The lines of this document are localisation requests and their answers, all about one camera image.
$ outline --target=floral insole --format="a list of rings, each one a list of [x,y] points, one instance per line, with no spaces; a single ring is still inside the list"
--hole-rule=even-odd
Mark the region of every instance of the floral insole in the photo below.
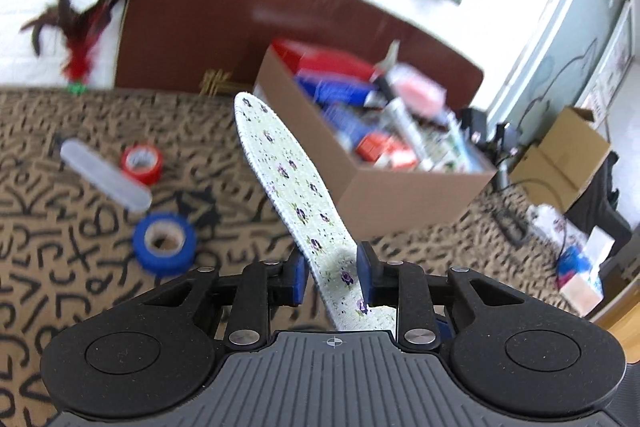
[[[246,158],[300,251],[339,331],[396,331],[396,311],[367,308],[351,238],[316,166],[280,118],[253,95],[235,100]]]

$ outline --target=open cardboard box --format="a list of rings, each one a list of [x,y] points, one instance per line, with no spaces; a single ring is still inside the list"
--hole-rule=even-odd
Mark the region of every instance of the open cardboard box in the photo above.
[[[495,174],[470,146],[480,172],[390,171],[347,153],[325,124],[320,110],[295,84],[289,68],[271,47],[256,87],[315,163],[338,213],[354,239],[370,239],[424,225],[452,223]]]
[[[529,147],[513,169],[511,182],[540,180],[558,195],[538,182],[522,183],[533,204],[550,204],[564,214],[587,190],[611,150],[593,121],[590,110],[565,107],[540,145]]]

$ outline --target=crosshair marking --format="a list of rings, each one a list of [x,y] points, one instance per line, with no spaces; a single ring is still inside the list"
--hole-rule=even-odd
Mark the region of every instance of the crosshair marking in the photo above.
[[[334,349],[342,344],[342,340],[338,337],[331,337],[326,343]]]

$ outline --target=blue tape roll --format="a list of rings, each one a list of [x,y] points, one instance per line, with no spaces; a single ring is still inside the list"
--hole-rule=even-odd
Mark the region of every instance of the blue tape roll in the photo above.
[[[153,240],[159,235],[172,241],[174,250],[156,248]],[[193,227],[177,214],[149,214],[133,232],[133,249],[139,263],[145,270],[160,276],[176,275],[190,269],[197,241]]]

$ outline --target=cable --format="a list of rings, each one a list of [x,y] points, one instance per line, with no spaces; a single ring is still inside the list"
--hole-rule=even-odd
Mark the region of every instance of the cable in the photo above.
[[[498,161],[495,163],[495,168],[498,168],[498,167],[500,166],[500,164],[501,164],[501,163],[503,163],[503,162],[505,162],[505,161],[507,161],[507,160],[511,160],[511,159],[513,159],[513,156],[505,156],[504,158],[502,158],[501,160],[498,160]]]
[[[548,182],[545,182],[544,180],[540,180],[538,178],[527,178],[525,180],[519,180],[517,182],[513,182],[513,183],[507,185],[506,187],[500,188],[499,190],[495,190],[494,194],[501,194],[502,192],[507,190],[507,188],[517,187],[518,185],[522,185],[522,184],[525,184],[525,183],[534,183],[534,184],[538,184],[538,185],[541,185],[541,186],[545,187],[546,190],[551,192],[551,195],[556,200],[556,203],[558,204],[558,208],[562,208],[562,198],[560,197],[560,194],[558,194],[558,191],[555,190],[555,188],[553,188]],[[566,219],[566,216],[564,214],[561,214],[561,215],[562,215],[562,217],[564,217],[564,227],[563,227],[564,228],[564,237],[562,239],[562,247],[560,248],[560,255],[562,255],[562,252],[564,252],[564,248],[566,247],[566,236],[567,236],[567,219]]]

